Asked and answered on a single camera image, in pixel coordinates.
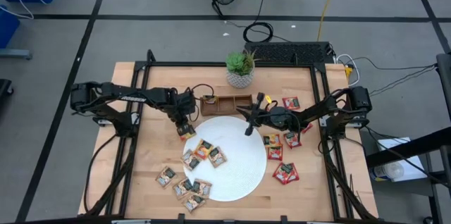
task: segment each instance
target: yellow clip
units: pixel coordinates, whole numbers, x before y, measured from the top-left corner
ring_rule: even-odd
[[[350,75],[351,75],[352,71],[353,71],[353,69],[350,68],[349,66],[345,67],[345,73],[346,73],[347,80],[350,80]]]

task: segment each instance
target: wooden table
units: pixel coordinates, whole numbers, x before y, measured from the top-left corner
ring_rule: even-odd
[[[134,63],[117,63],[112,82],[130,86],[133,66]],[[328,64],[326,69],[331,91],[347,87],[342,65]],[[319,74],[317,78],[321,98],[323,98]],[[263,92],[270,95],[272,100],[277,100],[279,104],[282,103],[282,97],[297,96],[301,109],[314,105],[310,72],[306,68],[256,68],[252,84],[245,89],[235,89],[227,83],[226,68],[152,66],[147,88],[176,87],[181,92],[186,87],[199,83],[213,86],[216,95],[252,94],[256,101],[257,93]],[[207,87],[198,87],[194,94],[200,97],[209,92],[210,89]],[[115,101],[110,105],[119,111],[125,110],[124,101]],[[155,177],[164,166],[170,166],[179,178],[185,177],[183,165],[180,162],[185,143],[180,141],[175,125],[166,114],[145,106],[142,116],[126,218],[175,219],[179,213],[185,213],[186,219],[280,220],[281,215],[287,215],[288,220],[333,220],[326,167],[323,155],[317,150],[320,140],[317,121],[313,122],[314,127],[303,136],[302,147],[294,149],[286,147],[283,153],[284,162],[295,163],[300,181],[281,185],[279,181],[272,178],[279,162],[268,161],[263,180],[247,197],[231,202],[208,200],[203,207],[191,214],[176,199],[171,187],[162,189],[155,181]],[[196,127],[209,118],[211,117],[200,115],[193,126]],[[261,135],[278,132],[266,126],[259,128],[258,131]],[[95,149],[113,134],[112,126],[101,127]],[[360,141],[359,132],[356,129],[348,128],[347,137]],[[117,147],[118,139],[115,139],[99,153],[94,162],[88,192],[89,207],[93,206],[111,181]],[[341,147],[347,178],[349,179],[352,174],[356,195],[369,212],[377,216],[362,147],[348,141],[341,141]],[[119,187],[120,189],[116,192],[114,213],[117,212],[121,197],[122,185]],[[337,193],[340,215],[345,217],[341,193],[339,190]]]

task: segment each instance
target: gray floor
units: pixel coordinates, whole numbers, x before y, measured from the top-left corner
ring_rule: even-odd
[[[37,14],[90,14],[96,0],[54,0],[33,5]],[[326,0],[265,0],[262,15],[319,16]],[[429,0],[437,17],[450,18],[449,0]],[[260,0],[224,6],[231,15],[256,15]],[[8,4],[23,12],[20,5]],[[209,0],[103,0],[100,14],[214,15]],[[332,0],[329,16],[427,17],[421,0]],[[248,25],[251,21],[235,21]],[[318,22],[270,21],[276,35],[314,41]],[[22,20],[8,47],[29,49],[31,61],[0,60],[0,78],[11,79],[16,93],[0,120],[0,223],[16,219],[73,64],[87,20]],[[451,23],[440,26],[451,38]],[[251,39],[261,38],[253,34]],[[325,22],[322,40],[337,54],[367,56],[379,66],[423,66],[443,53],[430,23]],[[224,61],[244,46],[242,29],[219,20],[96,20],[76,82],[111,79],[118,61],[136,61],[152,49],[158,61]],[[378,89],[407,73],[381,72],[363,60],[360,85]],[[430,72],[372,99],[370,126],[392,135],[420,137],[450,125],[437,73]],[[28,220],[75,216],[78,211],[97,127],[89,118],[63,115]],[[428,199],[374,183],[381,218],[420,223],[430,214]],[[451,206],[449,197],[444,197]]]

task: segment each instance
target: white plant pot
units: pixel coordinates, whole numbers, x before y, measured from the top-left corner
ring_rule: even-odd
[[[227,81],[232,87],[245,88],[252,83],[254,78],[254,68],[248,75],[239,76],[238,74],[231,73],[227,70]]]

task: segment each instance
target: white plate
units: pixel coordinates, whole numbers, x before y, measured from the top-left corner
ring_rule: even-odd
[[[246,121],[230,116],[209,119],[196,128],[196,136],[188,139],[183,149],[195,150],[200,139],[220,147],[227,162],[214,168],[209,159],[202,161],[193,171],[183,167],[191,182],[195,178],[206,180],[213,186],[210,199],[234,201],[251,193],[264,176],[266,150],[257,130],[246,136]]]

